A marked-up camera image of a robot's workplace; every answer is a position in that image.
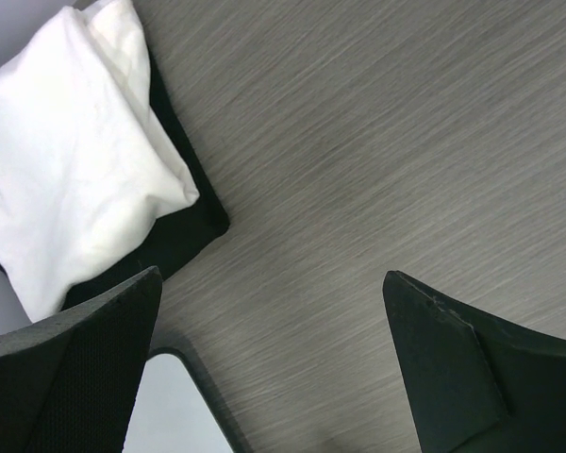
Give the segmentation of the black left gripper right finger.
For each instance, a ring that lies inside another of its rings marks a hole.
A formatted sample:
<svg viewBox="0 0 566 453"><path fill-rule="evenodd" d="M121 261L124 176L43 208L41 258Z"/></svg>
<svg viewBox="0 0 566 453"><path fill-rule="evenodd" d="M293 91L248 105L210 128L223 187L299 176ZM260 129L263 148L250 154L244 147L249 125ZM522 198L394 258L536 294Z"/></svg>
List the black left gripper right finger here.
<svg viewBox="0 0 566 453"><path fill-rule="evenodd" d="M400 271L383 299L423 452L566 452L566 340Z"/></svg>

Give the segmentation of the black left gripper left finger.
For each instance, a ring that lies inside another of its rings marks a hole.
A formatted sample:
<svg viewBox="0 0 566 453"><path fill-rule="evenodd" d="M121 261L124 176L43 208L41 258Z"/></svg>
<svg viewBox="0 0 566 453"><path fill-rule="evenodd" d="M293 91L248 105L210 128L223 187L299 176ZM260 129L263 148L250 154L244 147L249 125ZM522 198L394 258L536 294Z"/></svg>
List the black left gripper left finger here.
<svg viewBox="0 0 566 453"><path fill-rule="evenodd" d="M158 315L150 267L0 335L0 452L120 452Z"/></svg>

